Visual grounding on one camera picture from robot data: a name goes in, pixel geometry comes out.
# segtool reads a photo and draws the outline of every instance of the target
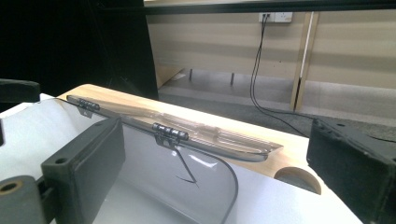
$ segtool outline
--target black foam block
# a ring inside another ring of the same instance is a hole
[[[315,119],[307,161],[364,223],[396,223],[396,148],[344,124]]]

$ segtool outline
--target screw hole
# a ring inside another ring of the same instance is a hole
[[[17,187],[16,183],[10,183],[10,184],[7,184],[7,185],[3,186],[2,188],[0,188],[0,191],[6,192],[9,190],[15,189],[15,187]]]
[[[67,159],[65,159],[65,158],[60,158],[60,159],[56,160],[55,163],[56,163],[56,164],[62,164],[62,163],[65,163],[66,161],[67,161]]]

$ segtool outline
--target wooden strip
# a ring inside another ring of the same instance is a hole
[[[295,105],[296,111],[300,110],[301,104],[303,103],[305,81],[308,77],[309,62],[311,60],[312,48],[314,47],[315,33],[317,32],[317,27],[318,27],[318,18],[319,18],[319,13],[314,12],[314,18],[312,19],[312,24],[311,24],[311,31],[310,31],[310,34],[308,37],[309,42],[308,42],[306,55],[305,55],[303,75],[301,77],[300,89],[298,91],[297,103]]]
[[[291,92],[291,100],[290,100],[290,109],[291,110],[294,110],[295,104],[296,104],[297,90],[299,88],[300,74],[301,74],[301,69],[303,67],[305,43],[306,43],[306,38],[308,36],[310,21],[311,21],[311,12],[306,12],[305,18],[304,18],[303,32],[301,33],[300,49],[298,52],[296,70],[294,73],[293,90]]]

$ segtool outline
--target wall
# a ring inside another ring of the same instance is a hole
[[[162,66],[251,74],[260,44],[258,13],[147,16],[154,61]],[[267,23],[259,75],[294,78],[304,13]]]
[[[307,79],[396,89],[396,11],[320,12]]]
[[[260,76],[300,74],[303,27],[304,12],[267,24]],[[148,28],[156,64],[248,75],[261,25],[258,13],[166,15],[148,16]],[[395,10],[319,12],[312,29],[306,80],[396,89]]]

